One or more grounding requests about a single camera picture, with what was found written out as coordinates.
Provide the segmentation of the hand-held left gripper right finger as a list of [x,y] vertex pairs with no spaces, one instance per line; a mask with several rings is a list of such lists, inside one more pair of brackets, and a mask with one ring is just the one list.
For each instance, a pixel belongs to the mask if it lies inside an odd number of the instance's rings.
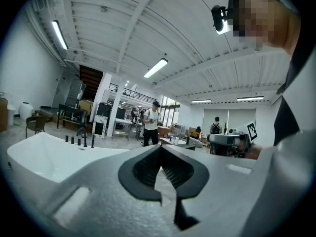
[[283,237],[297,234],[290,222],[316,181],[316,133],[300,131],[256,160],[162,146],[208,170],[198,195],[180,201],[181,215],[195,223],[172,237]]

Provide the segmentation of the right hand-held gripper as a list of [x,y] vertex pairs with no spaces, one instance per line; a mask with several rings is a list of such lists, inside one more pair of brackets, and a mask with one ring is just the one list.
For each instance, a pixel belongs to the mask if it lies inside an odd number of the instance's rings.
[[250,121],[237,128],[229,129],[227,134],[209,134],[207,140],[213,155],[245,157],[257,137],[255,122]]

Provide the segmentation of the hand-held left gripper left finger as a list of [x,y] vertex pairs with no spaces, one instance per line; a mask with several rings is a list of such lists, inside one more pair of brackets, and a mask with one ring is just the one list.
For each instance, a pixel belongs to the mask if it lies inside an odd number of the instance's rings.
[[177,227],[158,201],[133,197],[119,168],[146,148],[95,160],[60,182],[46,201],[53,237],[173,237]]

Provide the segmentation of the person's right hand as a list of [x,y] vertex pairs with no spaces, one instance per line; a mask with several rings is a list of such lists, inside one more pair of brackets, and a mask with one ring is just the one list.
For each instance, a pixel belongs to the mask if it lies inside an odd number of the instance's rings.
[[244,158],[257,160],[263,147],[246,140],[240,140],[237,150]]

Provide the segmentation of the brown wooden table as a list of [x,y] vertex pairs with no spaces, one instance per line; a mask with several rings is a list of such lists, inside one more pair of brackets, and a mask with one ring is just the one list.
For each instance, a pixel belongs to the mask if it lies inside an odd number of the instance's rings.
[[177,146],[180,148],[193,150],[193,151],[196,149],[195,143],[187,143],[186,141],[178,140],[177,144],[175,144],[173,138],[171,138],[171,140],[169,138],[160,138],[160,144],[161,145],[173,145],[173,146]]

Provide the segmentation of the person's black clothing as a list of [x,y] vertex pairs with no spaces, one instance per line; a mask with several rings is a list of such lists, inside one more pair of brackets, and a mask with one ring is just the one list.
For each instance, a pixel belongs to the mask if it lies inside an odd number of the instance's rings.
[[[303,66],[311,56],[315,43],[315,34],[308,34],[308,16],[301,14],[301,30],[299,33],[297,45],[290,61],[285,88],[290,86],[290,84],[303,69]],[[277,145],[285,137],[299,131],[297,120],[284,97],[281,98],[280,107],[274,123],[274,130],[274,145]]]

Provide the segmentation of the black bathtub faucet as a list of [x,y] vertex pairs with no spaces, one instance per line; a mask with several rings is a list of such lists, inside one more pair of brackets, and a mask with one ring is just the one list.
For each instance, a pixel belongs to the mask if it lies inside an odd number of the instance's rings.
[[84,147],[87,147],[87,132],[86,132],[86,129],[84,127],[81,127],[78,129],[77,133],[76,133],[76,136],[79,137],[81,136],[83,139],[84,139]]

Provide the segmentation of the marble pattern cabinet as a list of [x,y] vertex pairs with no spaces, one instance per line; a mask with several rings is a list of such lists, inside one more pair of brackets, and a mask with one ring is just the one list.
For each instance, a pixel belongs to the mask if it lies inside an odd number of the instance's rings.
[[92,134],[96,138],[104,139],[107,132],[107,121],[108,118],[105,116],[95,115],[92,127]]

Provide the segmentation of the white bathtub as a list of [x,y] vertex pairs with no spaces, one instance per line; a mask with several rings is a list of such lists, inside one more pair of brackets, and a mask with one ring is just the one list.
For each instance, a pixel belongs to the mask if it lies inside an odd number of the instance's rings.
[[7,153],[18,165],[32,173],[61,182],[95,160],[126,151],[84,147],[42,132],[12,145]]

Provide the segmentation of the steel work table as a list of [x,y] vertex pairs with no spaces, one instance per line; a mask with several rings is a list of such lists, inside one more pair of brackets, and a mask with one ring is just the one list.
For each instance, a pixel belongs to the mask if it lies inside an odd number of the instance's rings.
[[[116,131],[117,124],[123,126],[122,131]],[[139,138],[139,135],[142,129],[142,123],[134,123],[131,120],[116,118],[115,123],[114,123],[114,128],[113,128],[113,136],[119,135],[129,140],[133,131],[133,127],[136,127],[135,132],[136,132],[136,135],[138,136],[137,138]]]

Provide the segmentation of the black rack table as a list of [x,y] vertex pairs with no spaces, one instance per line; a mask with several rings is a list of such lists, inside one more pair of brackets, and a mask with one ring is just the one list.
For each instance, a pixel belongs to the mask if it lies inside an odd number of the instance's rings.
[[67,121],[76,124],[78,128],[85,127],[86,111],[70,107],[65,104],[59,104],[59,111],[57,113],[57,128],[59,128],[60,121],[62,121],[63,126]]

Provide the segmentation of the brown wicker chair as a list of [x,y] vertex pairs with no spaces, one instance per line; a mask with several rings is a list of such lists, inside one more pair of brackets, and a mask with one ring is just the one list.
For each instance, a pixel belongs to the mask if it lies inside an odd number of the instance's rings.
[[26,138],[28,138],[28,129],[34,131],[35,134],[45,132],[44,127],[47,122],[46,116],[33,116],[26,118]]

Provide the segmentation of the dark staircase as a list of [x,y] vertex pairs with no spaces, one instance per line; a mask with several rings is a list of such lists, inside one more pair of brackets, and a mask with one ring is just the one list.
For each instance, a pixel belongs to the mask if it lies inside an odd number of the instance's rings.
[[79,66],[79,78],[86,85],[83,98],[93,101],[100,85],[103,72],[83,65]]

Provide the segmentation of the small white bin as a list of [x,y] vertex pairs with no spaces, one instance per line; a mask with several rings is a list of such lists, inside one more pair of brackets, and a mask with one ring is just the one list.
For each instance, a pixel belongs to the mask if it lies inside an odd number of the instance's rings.
[[11,104],[7,105],[7,118],[8,118],[7,124],[8,124],[8,126],[13,125],[15,110],[16,110],[16,108],[13,105],[11,105]]

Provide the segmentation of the small cardboard box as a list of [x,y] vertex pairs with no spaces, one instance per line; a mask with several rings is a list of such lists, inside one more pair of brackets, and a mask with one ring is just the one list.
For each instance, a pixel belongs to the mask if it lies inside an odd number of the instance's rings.
[[5,98],[0,98],[0,132],[7,130],[7,105]]

